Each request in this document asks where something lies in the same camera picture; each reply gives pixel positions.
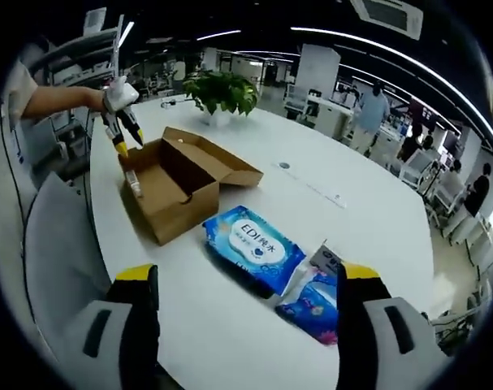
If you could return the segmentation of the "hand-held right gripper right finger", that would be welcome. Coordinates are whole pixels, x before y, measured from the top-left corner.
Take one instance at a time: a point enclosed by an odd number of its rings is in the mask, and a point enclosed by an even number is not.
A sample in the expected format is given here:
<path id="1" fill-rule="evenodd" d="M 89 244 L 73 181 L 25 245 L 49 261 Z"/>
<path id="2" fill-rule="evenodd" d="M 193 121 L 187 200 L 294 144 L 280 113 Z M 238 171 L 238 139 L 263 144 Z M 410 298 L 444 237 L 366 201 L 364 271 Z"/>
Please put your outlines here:
<path id="1" fill-rule="evenodd" d="M 338 389 L 426 389 L 448 364 L 428 319 L 379 274 L 338 267 Z"/>

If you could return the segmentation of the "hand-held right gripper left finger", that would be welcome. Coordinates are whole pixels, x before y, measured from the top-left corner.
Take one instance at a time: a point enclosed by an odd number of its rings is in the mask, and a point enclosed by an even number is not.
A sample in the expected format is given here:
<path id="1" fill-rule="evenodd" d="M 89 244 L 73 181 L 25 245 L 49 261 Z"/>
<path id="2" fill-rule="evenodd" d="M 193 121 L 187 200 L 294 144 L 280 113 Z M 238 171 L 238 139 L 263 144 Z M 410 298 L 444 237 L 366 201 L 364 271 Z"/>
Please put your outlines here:
<path id="1" fill-rule="evenodd" d="M 160 325 L 158 267 L 119 273 L 106 296 L 69 325 L 69 380 L 74 389 L 155 389 Z"/>

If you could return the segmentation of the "person's left hand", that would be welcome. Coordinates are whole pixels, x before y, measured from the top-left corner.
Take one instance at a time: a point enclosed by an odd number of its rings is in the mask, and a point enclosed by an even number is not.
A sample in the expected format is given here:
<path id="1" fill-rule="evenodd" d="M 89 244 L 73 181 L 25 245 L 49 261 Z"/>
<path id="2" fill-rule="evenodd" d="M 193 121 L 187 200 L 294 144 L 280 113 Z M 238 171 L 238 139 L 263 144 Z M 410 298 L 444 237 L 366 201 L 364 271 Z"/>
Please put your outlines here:
<path id="1" fill-rule="evenodd" d="M 106 112 L 105 92 L 99 89 L 86 89 L 86 106 L 96 112 Z"/>

